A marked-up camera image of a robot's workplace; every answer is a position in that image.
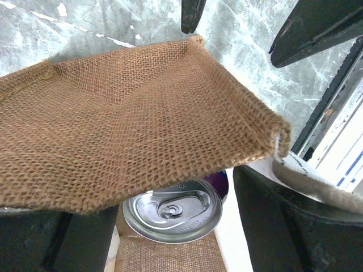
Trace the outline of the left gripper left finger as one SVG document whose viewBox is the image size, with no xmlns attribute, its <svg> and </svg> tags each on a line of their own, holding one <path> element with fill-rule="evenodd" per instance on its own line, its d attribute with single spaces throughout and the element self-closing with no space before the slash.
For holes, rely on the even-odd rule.
<svg viewBox="0 0 363 272">
<path fill-rule="evenodd" d="M 103 271 L 118 206 L 89 215 L 1 209 L 1 271 Z"/>
</svg>

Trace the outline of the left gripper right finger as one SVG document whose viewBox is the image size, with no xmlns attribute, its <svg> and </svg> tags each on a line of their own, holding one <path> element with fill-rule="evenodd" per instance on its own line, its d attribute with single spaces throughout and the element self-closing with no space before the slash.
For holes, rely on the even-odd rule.
<svg viewBox="0 0 363 272">
<path fill-rule="evenodd" d="M 362 215 L 301 195 L 247 165 L 233 169 L 254 271 L 362 271 Z"/>
</svg>

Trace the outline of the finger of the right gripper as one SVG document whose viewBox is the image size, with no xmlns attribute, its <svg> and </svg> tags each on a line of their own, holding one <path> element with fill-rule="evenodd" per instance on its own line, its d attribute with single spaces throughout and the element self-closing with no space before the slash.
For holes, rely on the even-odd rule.
<svg viewBox="0 0 363 272">
<path fill-rule="evenodd" d="M 362 0 L 298 1 L 269 54 L 281 68 L 362 36 Z"/>
<path fill-rule="evenodd" d="M 204 11 L 206 0 L 181 1 L 181 31 L 194 33 Z"/>
</svg>

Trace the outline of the purple Fanta can front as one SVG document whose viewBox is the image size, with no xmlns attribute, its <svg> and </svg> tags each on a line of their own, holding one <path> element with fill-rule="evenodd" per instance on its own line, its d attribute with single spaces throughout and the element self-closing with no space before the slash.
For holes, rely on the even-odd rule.
<svg viewBox="0 0 363 272">
<path fill-rule="evenodd" d="M 125 221 L 139 235 L 158 243 L 196 241 L 218 225 L 229 192 L 225 171 L 150 190 L 123 202 Z"/>
</svg>

